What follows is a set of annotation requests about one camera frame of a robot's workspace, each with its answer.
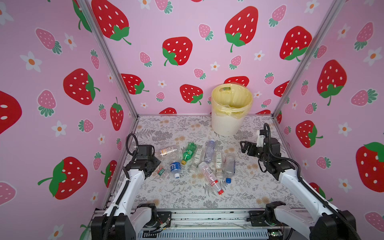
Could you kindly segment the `clear bottle blue cap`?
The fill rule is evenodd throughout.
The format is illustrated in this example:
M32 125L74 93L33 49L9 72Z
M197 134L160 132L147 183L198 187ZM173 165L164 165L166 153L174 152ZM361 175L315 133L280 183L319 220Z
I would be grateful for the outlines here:
M232 153L226 155L225 164L224 164L224 172L226 183L230 184L232 182L232 178L235 175L236 170L236 156Z

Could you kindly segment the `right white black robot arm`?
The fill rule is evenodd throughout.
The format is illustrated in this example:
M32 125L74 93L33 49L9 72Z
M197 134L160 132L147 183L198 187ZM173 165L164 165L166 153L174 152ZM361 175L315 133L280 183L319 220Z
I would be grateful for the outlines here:
M243 141L242 153L257 157L259 166L265 167L283 186L302 203L308 214L298 213L282 201L267 204L265 212L251 216L250 221L267 224L285 224L308 240L358 240L356 219L349 211L341 211L312 188L302 177L298 163L283 158L280 143L265 138L261 146Z

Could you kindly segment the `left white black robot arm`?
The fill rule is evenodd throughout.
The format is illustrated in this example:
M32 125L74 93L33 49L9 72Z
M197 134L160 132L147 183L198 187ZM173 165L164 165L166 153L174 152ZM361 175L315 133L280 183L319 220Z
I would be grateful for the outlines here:
M122 168L125 178L117 197L102 216L92 220L93 240L135 240L145 225L157 223L155 204L141 204L133 214L131 211L139 189L161 161L155 157L152 145L137 146L131 156L131 161Z

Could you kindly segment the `clear bottle green red label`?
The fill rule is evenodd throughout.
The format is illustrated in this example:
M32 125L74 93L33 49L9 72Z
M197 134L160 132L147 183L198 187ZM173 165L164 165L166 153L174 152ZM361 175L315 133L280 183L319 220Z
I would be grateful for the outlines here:
M169 170L167 167L159 166L159 167L157 167L157 169L156 169L156 174L157 174L160 178L166 180L166 179L168 179L168 178L170 177L170 170Z

